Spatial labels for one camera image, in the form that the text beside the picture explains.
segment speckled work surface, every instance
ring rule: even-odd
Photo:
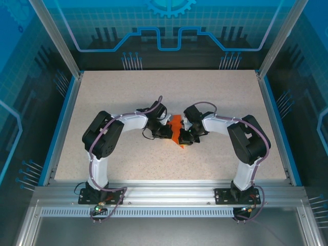
[[[55,179],[88,178],[82,135],[101,110],[111,114],[149,107],[159,95],[171,114],[182,114],[198,101],[217,105],[219,115],[258,120],[272,147],[258,179],[285,179],[268,114],[253,70],[87,71],[84,73]],[[201,112],[212,110],[199,105]],[[238,158],[229,137],[210,133],[200,144],[180,148],[168,139],[147,140],[141,130],[121,135],[108,163],[111,180],[232,179]]]

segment dark background wall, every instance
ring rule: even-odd
[[[38,178],[19,169],[26,172],[22,161],[29,159],[43,166],[64,101],[58,81],[72,76],[28,1],[0,2],[0,37],[0,101],[10,109],[0,105],[0,244],[12,245],[33,193],[28,189]],[[18,124],[10,111],[22,122],[17,146]]]
[[[288,100],[281,106],[285,108],[281,117],[301,181],[309,197],[323,194],[325,198],[328,197],[327,9],[327,1],[309,0],[268,72],[278,105],[283,103],[279,100],[281,95],[288,92],[285,97]]]
[[[258,69],[294,0],[166,2],[45,4],[82,70]]]

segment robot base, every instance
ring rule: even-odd
[[[123,191],[116,192],[107,192],[107,191],[99,191],[92,188],[88,182],[86,182],[86,187],[80,190],[78,204],[88,204],[88,205],[96,205],[100,202],[105,201],[107,205],[116,205]]]
[[[214,189],[216,205],[253,205],[261,204],[261,198],[258,189],[250,187],[242,191],[238,200],[232,195],[231,189]]]

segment orange block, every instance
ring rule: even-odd
[[[180,135],[180,129],[182,128],[181,124],[182,118],[181,115],[173,115],[173,118],[170,122],[168,122],[168,125],[172,125],[172,140],[179,145],[179,135]]]

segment robotic arm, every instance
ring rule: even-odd
[[[157,104],[158,101],[155,101],[150,108],[155,107]],[[92,153],[95,156],[92,165],[92,178],[100,187],[107,188],[108,186],[107,165],[109,155],[114,151],[121,133],[134,129],[147,128],[151,130],[154,138],[172,138],[172,126],[167,125],[167,121],[171,116],[170,114],[167,114],[167,108],[163,104],[159,104],[151,113],[143,114],[143,112],[150,108],[137,109],[136,112],[124,115],[115,120],[94,146],[92,150]],[[115,116],[116,115],[110,115],[106,111],[99,112],[84,133],[82,141],[88,152],[89,161],[91,159],[89,154],[91,145],[108,121],[112,120]],[[100,189],[95,186],[94,182],[92,182],[92,178],[89,177],[86,188],[96,193],[95,196],[101,197],[101,192],[97,192],[100,191]]]
[[[100,188],[108,187],[107,164],[109,155],[114,151],[121,133],[133,129],[147,128],[151,130],[154,138],[171,139],[173,134],[171,130],[172,126],[167,125],[170,116],[167,114],[167,108],[156,101],[150,108],[137,109],[134,113],[124,114],[118,117],[104,131],[92,150],[92,154],[94,155],[92,165],[90,165],[92,176],[86,182],[86,189],[90,193],[89,197],[93,197],[92,200],[95,203],[104,201],[108,196],[107,192]],[[92,121],[82,138],[88,155],[99,133],[115,117],[116,115],[110,115],[105,111],[101,111]],[[260,131],[268,142],[269,148],[271,147],[270,141],[253,116],[247,115],[242,120]],[[230,137],[235,154],[239,158],[237,174],[231,182],[231,195],[236,202],[241,201],[244,194],[248,196],[246,194],[247,191],[253,188],[252,177],[256,170],[256,164],[267,152],[262,137],[252,128],[241,122],[217,116],[213,112],[202,114],[197,110],[195,105],[188,107],[184,111],[182,125],[184,127],[180,129],[179,145],[188,146],[194,142],[199,143],[199,137],[207,135],[210,132],[217,132]]]
[[[193,142],[200,142],[199,137],[210,132],[230,137],[239,159],[237,174],[231,183],[231,194],[236,201],[239,201],[245,191],[252,189],[252,177],[256,164],[267,153],[263,139],[247,125],[216,116],[213,112],[202,114],[195,105],[188,107],[184,114],[184,129],[180,129],[179,144],[191,145]],[[269,148],[271,147],[269,139],[252,115],[247,115],[242,120],[259,130],[268,142]]]

